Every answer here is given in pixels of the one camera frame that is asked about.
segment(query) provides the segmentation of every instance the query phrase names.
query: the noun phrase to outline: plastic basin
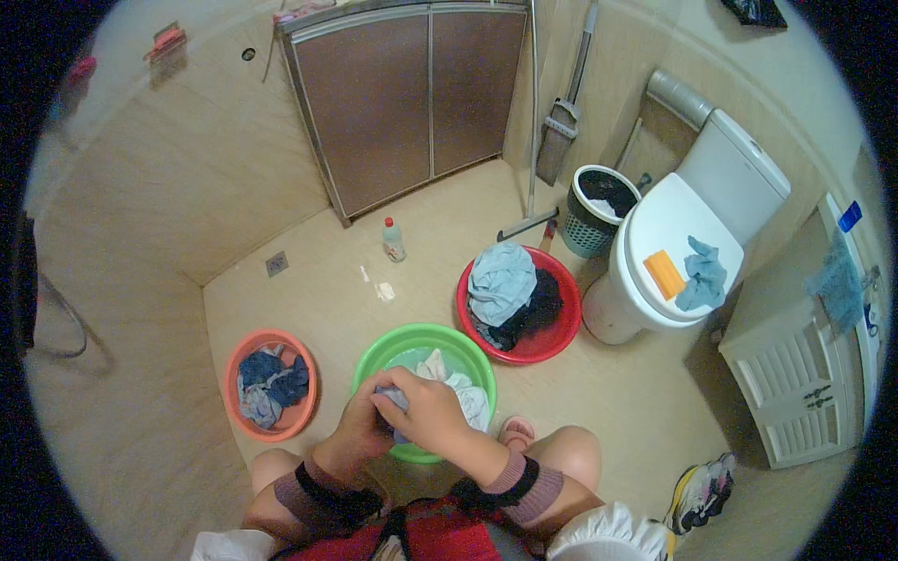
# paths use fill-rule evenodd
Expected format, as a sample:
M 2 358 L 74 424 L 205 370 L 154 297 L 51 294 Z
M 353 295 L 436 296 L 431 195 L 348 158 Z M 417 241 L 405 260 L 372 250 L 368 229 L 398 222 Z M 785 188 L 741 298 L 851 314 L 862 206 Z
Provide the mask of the plastic basin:
M 523 247 L 530 253 L 536 268 L 549 271 L 559 282 L 559 293 L 564 306 L 555 323 L 522 338 L 510 351 L 500 351 L 477 333 L 468 313 L 468 276 L 474 267 L 473 260 L 464 269 L 455 291 L 455 309 L 462 324 L 462 331 L 483 349 L 484 353 L 507 364 L 534 364 L 557 355 L 574 340 L 583 318 L 580 290 L 568 269 L 545 251 L 528 246 Z
M 362 380 L 379 370 L 403 365 L 414 372 L 417 362 L 427 358 L 435 348 L 443 352 L 449 373 L 465 373 L 473 385 L 487 392 L 489 418 L 492 420 L 496 413 L 496 378 L 489 359 L 462 332 L 435 323 L 410 323 L 381 335 L 358 360 L 352 381 L 353 392 L 358 390 Z M 442 461 L 439 456 L 411 443 L 396 444 L 390 454 L 398 460 L 417 464 Z
M 284 408 L 281 417 L 269 430 L 260 428 L 240 412 L 240 397 L 237 395 L 237 367 L 244 358 L 264 346 L 283 345 L 281 360 L 292 364 L 296 355 L 302 355 L 309 367 L 309 394 L 296 405 Z M 260 329 L 253 331 L 237 344 L 228 359 L 222 380 L 224 408 L 242 431 L 264 443 L 279 443 L 296 436 L 312 420 L 315 402 L 318 399 L 318 373 L 312 355 L 296 337 L 280 329 Z

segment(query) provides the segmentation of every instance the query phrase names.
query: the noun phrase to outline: person's right hand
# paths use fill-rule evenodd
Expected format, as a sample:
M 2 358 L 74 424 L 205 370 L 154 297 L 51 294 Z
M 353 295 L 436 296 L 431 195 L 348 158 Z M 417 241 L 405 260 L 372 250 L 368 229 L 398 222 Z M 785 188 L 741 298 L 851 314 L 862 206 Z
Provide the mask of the person's right hand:
M 402 390 L 409 400 L 409 410 L 402 411 L 378 393 L 371 396 L 371 402 L 387 423 L 424 450 L 452 460 L 476 432 L 468 426 L 455 392 L 444 383 L 419 378 L 404 366 L 378 373 L 377 379 L 379 386 Z

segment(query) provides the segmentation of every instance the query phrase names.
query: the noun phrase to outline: brown cabinet door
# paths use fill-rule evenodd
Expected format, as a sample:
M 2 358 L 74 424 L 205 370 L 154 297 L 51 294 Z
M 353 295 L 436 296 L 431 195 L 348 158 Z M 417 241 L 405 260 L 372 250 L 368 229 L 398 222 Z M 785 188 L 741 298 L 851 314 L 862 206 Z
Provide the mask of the brown cabinet door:
M 434 13 L 434 174 L 501 153 L 523 13 Z
M 355 215 L 430 178 L 426 15 L 334 31 L 295 52 L 334 206 Z

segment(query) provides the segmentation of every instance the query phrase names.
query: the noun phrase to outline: tiled floor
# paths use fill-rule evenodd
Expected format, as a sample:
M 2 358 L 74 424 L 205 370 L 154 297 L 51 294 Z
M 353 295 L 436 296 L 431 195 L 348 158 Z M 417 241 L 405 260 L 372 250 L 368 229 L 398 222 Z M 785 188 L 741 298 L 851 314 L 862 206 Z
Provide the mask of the tiled floor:
M 280 444 L 302 452 L 336 426 L 356 360 L 376 338 L 415 321 L 453 325 L 459 275 L 495 241 L 500 228 L 520 219 L 524 187 L 525 180 L 507 164 L 488 162 L 412 193 L 347 230 L 329 210 L 278 236 L 204 289 L 219 380 L 233 347 L 254 329 L 285 329 L 302 340 L 319 368 L 321 404 L 299 436 Z M 537 207 L 543 209 L 565 193 L 540 185 L 539 195 Z M 389 262 L 381 251 L 387 215 L 404 233 L 409 256 L 400 264 Z M 516 240 L 536 246 L 541 233 L 541 227 L 534 228 Z M 281 250 L 290 266 L 269 278 L 265 259 Z M 581 290 L 604 269 L 603 263 L 575 256 L 560 236 L 550 253 L 571 270 Z M 372 281 L 389 282 L 395 300 L 381 302 L 373 285 L 363 281 L 359 266 L 365 266 Z M 526 367 L 494 364 L 498 401 L 493 430 L 512 414 L 530 418 L 540 434 L 568 424 L 589 428 L 603 446 L 599 496 L 661 517 L 682 472 L 727 450 L 705 398 L 715 391 L 718 395 L 719 389 L 703 391 L 698 382 L 708 384 L 718 376 L 694 372 L 695 365 L 705 370 L 706 364 L 714 364 L 695 356 L 714 352 L 696 345 L 699 334 L 699 328 L 644 332 L 612 347 L 581 328 L 573 343 L 549 361 Z M 740 399 L 738 394 L 733 398 Z M 247 461 L 268 447 L 232 428 Z M 398 500 L 445 487 L 451 471 L 390 460 L 374 469 L 375 475 L 396 482 L 399 490 L 392 490 Z

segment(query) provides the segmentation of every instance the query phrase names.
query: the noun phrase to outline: orange soap bar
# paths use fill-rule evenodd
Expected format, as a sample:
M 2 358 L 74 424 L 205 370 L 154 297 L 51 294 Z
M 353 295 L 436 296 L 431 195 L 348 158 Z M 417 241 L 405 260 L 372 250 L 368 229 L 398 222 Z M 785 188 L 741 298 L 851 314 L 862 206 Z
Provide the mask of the orange soap bar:
M 670 300 L 686 288 L 686 281 L 682 280 L 680 272 L 676 270 L 674 262 L 664 250 L 648 256 L 642 262 L 648 269 L 648 273 L 655 279 L 655 284 L 661 291 L 665 300 Z

